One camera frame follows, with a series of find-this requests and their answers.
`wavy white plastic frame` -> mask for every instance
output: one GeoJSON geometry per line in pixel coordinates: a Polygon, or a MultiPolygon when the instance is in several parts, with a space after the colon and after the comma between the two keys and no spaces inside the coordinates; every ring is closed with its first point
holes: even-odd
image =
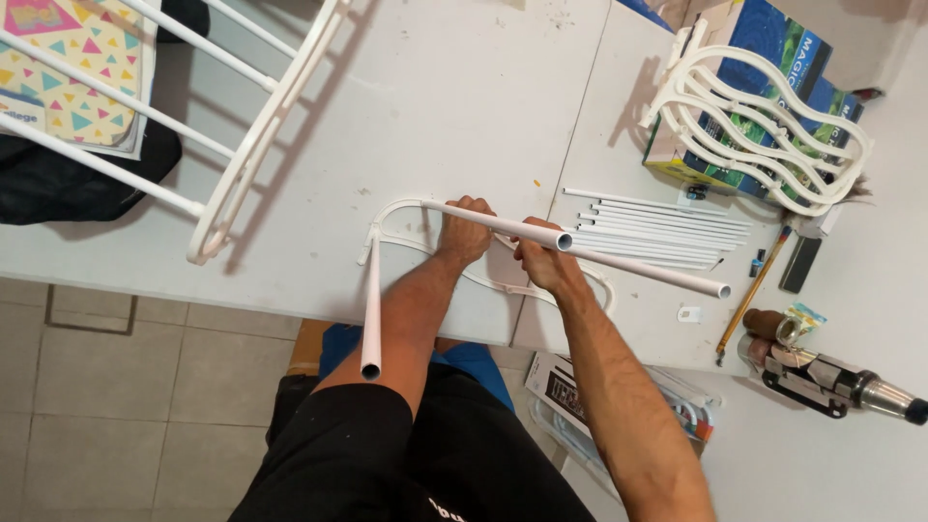
{"type": "MultiPolygon", "coordinates": [[[[422,200],[414,200],[414,199],[399,200],[396,202],[392,202],[389,205],[383,207],[383,210],[381,210],[377,214],[377,216],[374,218],[374,221],[370,224],[370,231],[367,233],[367,237],[364,239],[364,247],[361,249],[361,255],[358,256],[357,258],[358,265],[361,265],[361,266],[365,265],[365,263],[367,262],[367,259],[370,257],[370,254],[371,254],[371,246],[375,241],[389,242],[393,244],[403,245],[408,248],[419,250],[420,252],[424,252],[426,254],[435,253],[435,249],[426,243],[419,242],[419,241],[413,241],[408,238],[403,238],[400,236],[394,236],[383,230],[381,226],[381,224],[383,223],[383,220],[386,219],[387,216],[390,215],[393,211],[401,209],[401,208],[405,208],[405,207],[422,207],[422,200]]],[[[509,247],[511,250],[515,250],[515,245],[509,241],[509,238],[496,234],[496,239],[502,244],[509,247]]],[[[580,265],[580,269],[583,270],[583,272],[587,274],[590,277],[590,279],[592,279],[599,286],[601,286],[603,290],[605,290],[606,301],[605,303],[603,303],[602,309],[605,310],[607,314],[612,313],[614,309],[614,305],[615,305],[615,287],[612,286],[612,282],[609,281],[609,279],[606,276],[602,275],[597,270],[590,268],[584,264],[580,265]]],[[[470,270],[464,270],[464,273],[462,275],[465,278],[476,282],[477,284],[480,284],[487,288],[492,288],[493,290],[505,292],[506,294],[528,295],[529,297],[534,297],[535,299],[541,299],[542,301],[550,303],[551,305],[555,307],[558,305],[557,302],[554,300],[553,295],[551,295],[549,292],[546,292],[540,288],[530,288],[526,286],[519,286],[519,285],[514,285],[514,284],[506,284],[504,282],[499,282],[499,281],[493,281],[483,276],[479,276],[471,272],[470,270]]]]}
{"type": "Polygon", "coordinates": [[[6,127],[22,137],[26,137],[40,145],[48,147],[76,162],[83,163],[97,171],[120,180],[122,183],[167,202],[184,212],[199,219],[187,248],[187,261],[203,265],[215,257],[227,243],[227,235],[232,223],[238,215],[245,196],[251,188],[251,183],[257,173],[258,167],[264,160],[267,150],[277,136],[277,131],[286,119],[290,108],[303,92],[309,77],[316,70],[319,62],[325,56],[335,33],[347,17],[351,0],[326,0],[319,10],[313,26],[303,40],[299,49],[293,49],[273,34],[262,29],[254,22],[248,20],[220,0],[206,0],[207,4],[223,13],[238,25],[248,30],[256,37],[264,40],[276,50],[283,53],[293,62],[284,72],[280,81],[257,71],[225,51],[220,46],[210,42],[202,36],[192,32],[183,24],[161,13],[158,9],[145,3],[144,0],[122,0],[124,4],[138,11],[142,16],[155,21],[158,25],[183,38],[191,45],[201,49],[210,56],[242,74],[249,80],[258,84],[263,90],[271,93],[270,98],[258,113],[251,128],[235,150],[204,136],[202,133],[188,127],[174,118],[156,111],[135,98],[126,96],[118,89],[100,82],[98,79],[78,70],[77,68],[55,58],[41,49],[30,46],[17,36],[0,30],[0,41],[19,52],[43,62],[62,74],[94,88],[97,92],[112,98],[124,106],[146,115],[148,118],[173,129],[178,134],[188,137],[204,147],[225,156],[229,160],[213,195],[206,204],[191,201],[176,192],[151,183],[136,176],[113,163],[103,160],[85,150],[80,150],[67,142],[51,137],[39,130],[33,129],[23,122],[0,113],[0,125],[6,127]],[[217,220],[223,208],[226,208],[222,217],[217,220]]]}
{"type": "Polygon", "coordinates": [[[658,113],[670,129],[694,154],[714,165],[741,171],[760,182],[787,209],[800,215],[822,215],[840,202],[863,172],[863,166],[873,149],[873,141],[857,124],[844,118],[815,111],[790,88],[786,78],[772,63],[751,51],[730,46],[701,46],[708,22],[699,20],[692,28],[680,30],[657,96],[640,125],[649,127],[658,113]],[[845,130],[854,139],[853,147],[839,149],[814,139],[793,117],[790,111],[774,100],[750,95],[734,89],[718,79],[700,62],[707,59],[731,58],[748,63],[763,72],[778,88],[788,107],[810,120],[832,124],[845,130]],[[773,114],[783,127],[750,106],[773,114]],[[707,112],[745,151],[734,150],[711,138],[693,118],[690,108],[707,112]],[[777,142],[779,149],[764,147],[746,138],[725,114],[725,111],[745,116],[760,124],[777,142]],[[827,163],[803,154],[787,138],[787,131],[804,145],[822,155],[840,158],[841,164],[827,163]],[[806,188],[783,163],[796,165],[818,191],[806,188]],[[761,165],[777,174],[777,180],[754,165],[761,165]],[[831,184],[821,178],[820,171],[834,175],[831,184]],[[811,205],[804,207],[791,200],[782,190],[786,183],[811,205]]]}

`bundle of white tubes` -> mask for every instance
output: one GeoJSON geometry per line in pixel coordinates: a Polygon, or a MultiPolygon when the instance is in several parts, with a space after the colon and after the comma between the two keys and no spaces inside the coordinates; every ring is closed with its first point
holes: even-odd
{"type": "Polygon", "coordinates": [[[568,228],[574,245],[601,254],[620,255],[667,268],[705,270],[724,252],[751,235],[752,223],[725,218],[726,213],[662,202],[649,202],[589,190],[565,194],[597,200],[581,223],[568,228]]]}
{"type": "MultiPolygon", "coordinates": [[[[550,249],[559,250],[587,261],[618,268],[656,281],[666,282],[693,292],[725,299],[731,288],[725,283],[681,274],[666,268],[687,268],[689,263],[677,259],[708,261],[712,251],[684,246],[655,247],[647,241],[627,240],[622,236],[601,236],[555,230],[494,215],[481,214],[441,202],[422,200],[423,208],[455,215],[489,227],[494,232],[535,241],[550,249]],[[612,254],[626,254],[629,257],[612,254]],[[657,255],[650,259],[637,259],[638,253],[657,255]]],[[[380,377],[380,238],[375,234],[371,242],[367,273],[367,310],[364,336],[361,342],[361,375],[366,381],[380,377]]]]}

